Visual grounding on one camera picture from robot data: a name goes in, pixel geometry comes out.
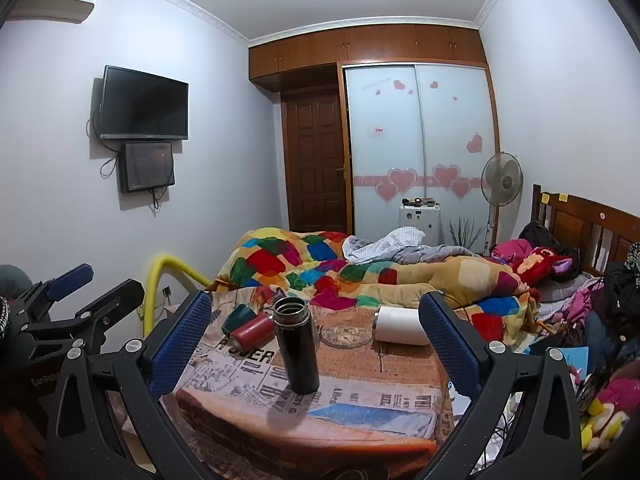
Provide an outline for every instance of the black thermos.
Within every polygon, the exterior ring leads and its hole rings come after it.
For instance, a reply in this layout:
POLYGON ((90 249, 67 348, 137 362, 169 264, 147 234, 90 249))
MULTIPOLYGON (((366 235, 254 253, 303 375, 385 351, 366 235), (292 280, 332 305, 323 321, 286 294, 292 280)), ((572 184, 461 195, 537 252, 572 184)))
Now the black thermos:
POLYGON ((282 298, 273 309, 276 338, 291 390, 310 394, 320 387, 314 320, 304 300, 282 298))

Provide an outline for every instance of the blue foam pad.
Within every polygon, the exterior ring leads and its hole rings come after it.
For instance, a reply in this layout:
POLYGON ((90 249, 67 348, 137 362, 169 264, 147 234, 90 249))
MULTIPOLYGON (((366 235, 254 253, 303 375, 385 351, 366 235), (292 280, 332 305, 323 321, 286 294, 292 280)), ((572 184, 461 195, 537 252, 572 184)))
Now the blue foam pad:
POLYGON ((94 278, 94 270, 89 264, 78 265, 62 276, 56 278, 47 287, 46 297, 49 301, 60 301, 72 292, 85 286, 94 278))
POLYGON ((211 320, 211 298, 201 292, 153 356, 148 386, 155 398, 171 393, 211 320))
POLYGON ((420 298, 418 315, 456 391, 474 400, 482 390, 480 363, 465 340, 429 294, 420 298))

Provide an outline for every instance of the wooden cabinet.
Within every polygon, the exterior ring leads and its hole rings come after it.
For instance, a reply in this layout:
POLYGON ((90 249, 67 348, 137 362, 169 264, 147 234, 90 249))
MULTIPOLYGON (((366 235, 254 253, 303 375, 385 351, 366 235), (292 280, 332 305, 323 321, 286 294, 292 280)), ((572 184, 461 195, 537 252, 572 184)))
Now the wooden cabinet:
POLYGON ((310 66, 311 38, 308 34, 293 36, 276 42, 278 45, 278 70, 286 72, 295 68, 310 66))
POLYGON ((416 25, 420 57, 427 59, 456 59, 453 54, 453 42, 445 25, 416 25))
POLYGON ((480 33, 472 28, 450 27, 449 36, 453 44, 455 59, 459 61, 486 62, 480 33))
POLYGON ((278 71, 278 44, 265 43, 249 49, 249 79, 278 71))
POLYGON ((343 28, 310 34, 311 61, 314 65, 347 61, 347 40, 343 28))
POLYGON ((378 25, 345 28, 348 59, 384 59, 385 48, 380 29, 378 25))
POLYGON ((420 57, 415 25, 381 25, 382 45, 385 57, 420 57))

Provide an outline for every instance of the black tv screen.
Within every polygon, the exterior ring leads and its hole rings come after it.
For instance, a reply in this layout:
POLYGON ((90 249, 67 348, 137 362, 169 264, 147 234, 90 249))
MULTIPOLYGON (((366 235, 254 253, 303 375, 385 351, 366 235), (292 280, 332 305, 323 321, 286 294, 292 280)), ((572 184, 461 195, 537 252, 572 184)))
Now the black tv screen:
POLYGON ((189 85, 106 66, 101 139, 187 139, 189 85))

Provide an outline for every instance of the white cylinder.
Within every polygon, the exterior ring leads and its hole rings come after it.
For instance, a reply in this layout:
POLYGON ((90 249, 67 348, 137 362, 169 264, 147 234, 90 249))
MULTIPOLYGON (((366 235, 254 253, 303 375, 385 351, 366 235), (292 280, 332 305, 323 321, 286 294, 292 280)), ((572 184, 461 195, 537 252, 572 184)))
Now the white cylinder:
POLYGON ((418 311, 414 308, 381 306, 374 316, 372 328, 377 341, 418 346, 429 344, 418 311))

